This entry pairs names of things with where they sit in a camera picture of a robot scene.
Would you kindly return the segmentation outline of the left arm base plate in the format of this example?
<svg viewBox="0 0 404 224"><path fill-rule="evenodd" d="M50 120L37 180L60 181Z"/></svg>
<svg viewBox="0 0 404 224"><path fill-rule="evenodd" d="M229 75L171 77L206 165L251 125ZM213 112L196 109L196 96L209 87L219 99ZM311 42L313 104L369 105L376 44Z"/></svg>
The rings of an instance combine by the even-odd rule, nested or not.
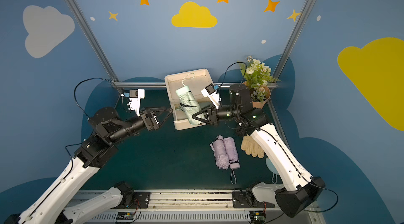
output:
<svg viewBox="0 0 404 224"><path fill-rule="evenodd" d="M141 207L142 209L148 208L150 200L150 192L147 191L134 191L129 192L123 196L122 201L118 204L116 209L130 209Z"/></svg>

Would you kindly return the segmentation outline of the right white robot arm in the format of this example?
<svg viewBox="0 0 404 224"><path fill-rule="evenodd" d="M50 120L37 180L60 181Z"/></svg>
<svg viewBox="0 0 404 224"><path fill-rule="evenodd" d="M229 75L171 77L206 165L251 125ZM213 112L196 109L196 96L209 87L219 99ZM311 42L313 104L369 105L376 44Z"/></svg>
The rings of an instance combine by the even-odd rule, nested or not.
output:
<svg viewBox="0 0 404 224"><path fill-rule="evenodd" d="M321 177L314 177L294 157L279 136L276 127L266 114L253 106L249 89L244 84L229 87L230 104L221 105L218 87L210 84L202 89L204 97L211 100L212 106L193 114L195 120L217 126L220 121L234 120L263 149L283 184L275 187L264 183L257 184L251 190L257 201L276 204L282 212L295 217L317 200L326 184Z"/></svg>

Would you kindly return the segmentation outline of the white three-drawer cabinet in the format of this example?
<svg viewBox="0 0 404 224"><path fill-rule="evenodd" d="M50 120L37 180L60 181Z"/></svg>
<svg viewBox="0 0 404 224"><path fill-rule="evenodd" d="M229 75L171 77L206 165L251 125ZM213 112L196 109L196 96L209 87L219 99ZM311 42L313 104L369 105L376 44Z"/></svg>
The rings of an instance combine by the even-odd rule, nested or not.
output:
<svg viewBox="0 0 404 224"><path fill-rule="evenodd" d="M209 107L219 108L218 87L207 69L168 75L165 84L176 130L202 126L201 120L206 116L199 112ZM199 113L196 119L193 118L195 113Z"/></svg>

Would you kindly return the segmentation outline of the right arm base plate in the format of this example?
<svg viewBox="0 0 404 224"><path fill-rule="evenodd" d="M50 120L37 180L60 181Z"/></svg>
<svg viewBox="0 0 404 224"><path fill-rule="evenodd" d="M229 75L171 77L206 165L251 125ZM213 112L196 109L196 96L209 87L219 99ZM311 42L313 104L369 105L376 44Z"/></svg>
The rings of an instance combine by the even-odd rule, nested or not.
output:
<svg viewBox="0 0 404 224"><path fill-rule="evenodd" d="M272 203L259 202L251 192L235 189L232 193L233 208L275 208Z"/></svg>

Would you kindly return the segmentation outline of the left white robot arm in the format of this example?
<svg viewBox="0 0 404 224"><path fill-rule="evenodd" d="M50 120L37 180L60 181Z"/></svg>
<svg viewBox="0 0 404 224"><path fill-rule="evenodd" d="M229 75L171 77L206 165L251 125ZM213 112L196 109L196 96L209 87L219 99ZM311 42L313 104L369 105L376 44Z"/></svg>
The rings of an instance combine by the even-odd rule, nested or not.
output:
<svg viewBox="0 0 404 224"><path fill-rule="evenodd" d="M158 116L173 110L166 107L144 108L140 114L121 120L116 109L105 107L90 117L93 128L90 137L82 142L70 157L69 164L59 177L29 208L10 215L7 224L83 224L111 208L135 203L133 190L126 183L118 183L101 196L67 207L82 186L118 152L117 145L142 130L159 130L165 120Z"/></svg>

